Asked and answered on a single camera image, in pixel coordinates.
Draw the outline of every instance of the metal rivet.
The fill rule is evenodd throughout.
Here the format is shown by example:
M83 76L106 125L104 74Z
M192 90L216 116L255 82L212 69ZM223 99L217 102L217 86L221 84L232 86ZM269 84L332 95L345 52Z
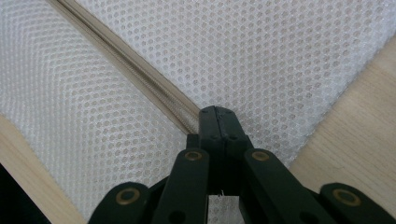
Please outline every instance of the metal rivet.
M189 161L198 161L202 158L202 154L196 151L190 151L184 157Z
M354 193L346 189L335 189L332 191L332 196L340 202L349 206L361 205L361 199Z
M135 188L128 188L121 190L116 196L116 202L120 205L127 205L136 202L140 197L140 191Z
M267 161L270 159L270 156L265 153L265 152L260 152L260 151L255 151L251 154L251 156L256 160L256 161Z

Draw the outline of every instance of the wooden surface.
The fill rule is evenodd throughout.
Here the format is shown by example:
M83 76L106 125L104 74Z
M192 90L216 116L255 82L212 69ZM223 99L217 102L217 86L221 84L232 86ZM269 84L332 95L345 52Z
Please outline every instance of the wooden surface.
M0 116L0 163L52 223L85 222L38 160L21 133L2 116Z
M396 37L335 103L290 170L314 191L332 182L353 186L396 217Z
M396 37L319 124L290 167L308 188L354 186L396 217ZM21 134L0 116L0 162L52 223L84 219Z

